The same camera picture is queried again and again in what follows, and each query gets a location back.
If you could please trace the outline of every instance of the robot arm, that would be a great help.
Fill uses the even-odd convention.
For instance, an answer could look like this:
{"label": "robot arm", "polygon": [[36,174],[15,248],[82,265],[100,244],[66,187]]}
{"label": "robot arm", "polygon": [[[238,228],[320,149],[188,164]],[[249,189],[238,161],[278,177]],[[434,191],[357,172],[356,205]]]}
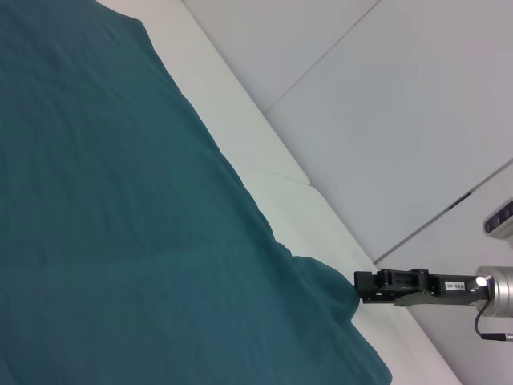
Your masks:
{"label": "robot arm", "polygon": [[480,333],[478,328],[481,316],[513,317],[513,267],[483,266],[475,276],[437,275],[426,269],[357,271],[354,286],[363,303],[476,306],[475,330],[481,339],[513,341],[513,334]]}

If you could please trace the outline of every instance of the cable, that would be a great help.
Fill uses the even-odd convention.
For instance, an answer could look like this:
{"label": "cable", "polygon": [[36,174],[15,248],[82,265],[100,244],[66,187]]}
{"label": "cable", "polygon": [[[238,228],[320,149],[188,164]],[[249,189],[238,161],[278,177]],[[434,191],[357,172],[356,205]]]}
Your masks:
{"label": "cable", "polygon": [[491,300],[489,299],[487,303],[484,304],[484,306],[481,308],[481,310],[478,312],[478,315],[475,317],[474,321],[474,330],[478,334],[479,337],[482,338],[481,332],[479,331],[479,319],[484,313],[484,310],[487,309],[488,305],[490,305]]}
{"label": "cable", "polygon": [[481,337],[481,339],[486,339],[487,341],[509,341],[508,334],[506,333],[481,333],[479,331],[479,319],[483,315],[484,310],[486,310],[488,305],[490,305],[490,302],[491,299],[489,299],[487,303],[485,303],[481,310],[478,312],[478,315],[474,321],[474,330],[478,334],[478,336]]}

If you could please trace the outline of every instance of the label sticker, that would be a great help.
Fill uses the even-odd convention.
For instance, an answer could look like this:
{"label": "label sticker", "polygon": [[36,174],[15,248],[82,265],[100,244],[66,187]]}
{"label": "label sticker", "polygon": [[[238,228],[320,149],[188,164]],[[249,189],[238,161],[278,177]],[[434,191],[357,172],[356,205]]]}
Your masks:
{"label": "label sticker", "polygon": [[465,291],[465,282],[446,281],[446,290],[463,290]]}

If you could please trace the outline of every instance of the teal cloth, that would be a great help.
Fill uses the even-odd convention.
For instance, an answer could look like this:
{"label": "teal cloth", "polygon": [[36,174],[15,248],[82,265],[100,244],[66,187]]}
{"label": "teal cloth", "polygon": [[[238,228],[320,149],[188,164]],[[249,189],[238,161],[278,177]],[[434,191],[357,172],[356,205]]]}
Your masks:
{"label": "teal cloth", "polygon": [[0,83],[1,385],[390,382],[353,287],[275,241],[141,22],[0,0]]}

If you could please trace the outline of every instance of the silver cylinder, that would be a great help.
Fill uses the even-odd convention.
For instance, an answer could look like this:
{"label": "silver cylinder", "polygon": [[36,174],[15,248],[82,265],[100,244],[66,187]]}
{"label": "silver cylinder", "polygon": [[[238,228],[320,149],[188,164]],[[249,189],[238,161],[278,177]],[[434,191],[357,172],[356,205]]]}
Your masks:
{"label": "silver cylinder", "polygon": [[475,275],[493,277],[492,300],[483,317],[513,317],[513,267],[481,266]]}

